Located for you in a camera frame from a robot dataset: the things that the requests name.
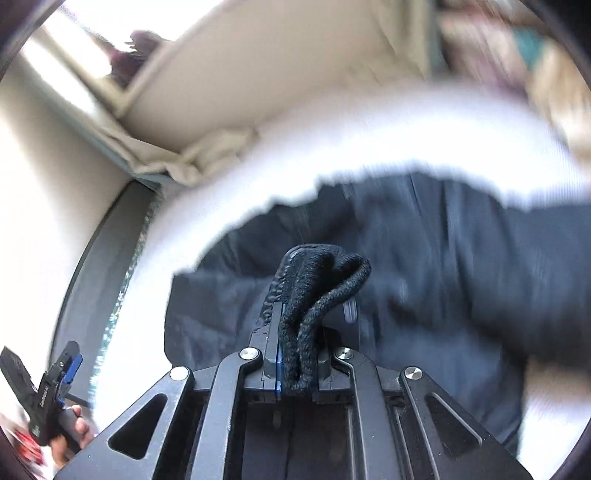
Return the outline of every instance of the wall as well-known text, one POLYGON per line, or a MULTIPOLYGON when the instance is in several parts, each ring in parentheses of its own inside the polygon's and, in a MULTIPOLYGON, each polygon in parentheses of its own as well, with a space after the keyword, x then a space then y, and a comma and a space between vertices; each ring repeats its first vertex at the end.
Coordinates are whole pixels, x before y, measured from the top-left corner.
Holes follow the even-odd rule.
MULTIPOLYGON (((129 181, 64 123, 13 65, 0 82, 0 348, 38 384, 90 237, 129 181)), ((0 412, 14 396, 0 378, 0 412)))

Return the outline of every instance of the screw head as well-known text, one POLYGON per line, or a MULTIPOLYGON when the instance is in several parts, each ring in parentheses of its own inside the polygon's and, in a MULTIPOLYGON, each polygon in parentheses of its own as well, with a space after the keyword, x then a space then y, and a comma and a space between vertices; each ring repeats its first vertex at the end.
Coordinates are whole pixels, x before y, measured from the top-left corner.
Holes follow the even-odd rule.
POLYGON ((259 356, 259 351, 257 348, 247 346, 240 350, 240 358, 243 360, 254 360, 257 356, 259 356))
POLYGON ((174 381, 180 382, 189 376, 189 369, 187 367, 174 367, 170 371, 170 378, 174 381))
POLYGON ((423 376, 423 371, 419 367, 407 367, 404 376, 409 380, 418 380, 423 376))
POLYGON ((345 346, 340 346, 335 349, 335 357, 339 360, 348 360, 349 358, 353 358, 353 350, 345 346))

